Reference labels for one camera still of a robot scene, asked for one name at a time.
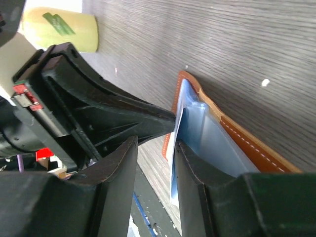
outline wooden table surface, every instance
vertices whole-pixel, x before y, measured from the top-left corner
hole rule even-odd
[[[186,70],[236,122],[316,170],[316,2],[84,0],[83,11],[99,27],[98,52],[84,56],[104,79],[170,109]],[[162,142],[142,145],[139,164],[179,228]]]

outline black plastic bracket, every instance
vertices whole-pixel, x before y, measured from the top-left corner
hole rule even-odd
[[[130,136],[142,144],[174,128],[172,112],[104,80],[70,43],[38,51],[14,81],[16,116],[68,168],[100,160]]]
[[[128,138],[70,180],[39,171],[0,172],[1,236],[127,236],[137,140]]]
[[[234,178],[182,141],[175,168],[183,237],[316,236],[314,173]]]

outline mechanical arm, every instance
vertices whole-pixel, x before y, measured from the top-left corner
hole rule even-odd
[[[23,6],[0,1],[0,159],[47,147],[75,174],[0,172],[0,236],[125,237],[137,147],[175,115],[104,80],[71,43],[36,51],[17,33]],[[316,236],[314,174],[233,178],[182,141],[175,167],[184,237]]]

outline purple wire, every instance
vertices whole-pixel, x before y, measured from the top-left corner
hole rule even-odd
[[[22,155],[17,155],[18,157],[18,165],[20,173],[24,172],[24,164],[23,164],[23,157]]]

